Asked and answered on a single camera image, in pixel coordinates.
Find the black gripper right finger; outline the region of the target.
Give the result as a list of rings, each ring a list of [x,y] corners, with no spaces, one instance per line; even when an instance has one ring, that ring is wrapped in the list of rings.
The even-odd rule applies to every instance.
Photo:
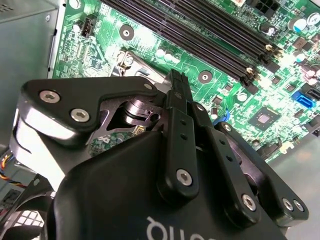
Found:
[[[306,221],[303,201],[229,124],[213,125],[191,101],[199,154],[200,196],[187,206],[187,230],[274,230]]]

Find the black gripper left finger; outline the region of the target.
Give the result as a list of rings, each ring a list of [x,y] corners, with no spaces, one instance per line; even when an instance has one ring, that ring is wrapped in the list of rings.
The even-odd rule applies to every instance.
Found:
[[[171,204],[199,193],[195,123],[201,106],[188,78],[176,70],[162,92],[141,76],[36,79],[19,94],[13,152],[57,189],[75,166],[90,159],[91,141],[112,131],[144,126],[164,137],[157,188]]]

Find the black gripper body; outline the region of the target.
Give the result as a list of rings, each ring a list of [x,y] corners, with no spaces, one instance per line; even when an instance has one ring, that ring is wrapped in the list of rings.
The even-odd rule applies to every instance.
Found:
[[[226,191],[210,152],[196,152],[199,194],[174,206],[156,181],[159,133],[143,133],[81,163],[62,181],[49,212],[52,240],[283,240],[262,211],[239,227],[225,213]]]

